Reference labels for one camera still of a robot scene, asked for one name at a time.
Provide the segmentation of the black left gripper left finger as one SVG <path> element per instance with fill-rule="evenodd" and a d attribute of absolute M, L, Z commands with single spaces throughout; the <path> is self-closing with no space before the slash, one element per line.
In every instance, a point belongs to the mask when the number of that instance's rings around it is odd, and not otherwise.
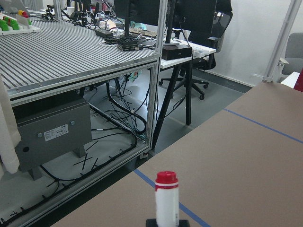
<path fill-rule="evenodd" d="M 147 219 L 145 222 L 146 227 L 158 227 L 156 219 Z"/>

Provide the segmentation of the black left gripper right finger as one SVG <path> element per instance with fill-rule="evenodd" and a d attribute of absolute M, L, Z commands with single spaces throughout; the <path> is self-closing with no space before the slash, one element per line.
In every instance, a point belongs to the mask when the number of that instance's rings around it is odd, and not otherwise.
<path fill-rule="evenodd" d="M 179 220 L 179 227 L 190 227 L 190 223 L 186 219 Z"/>

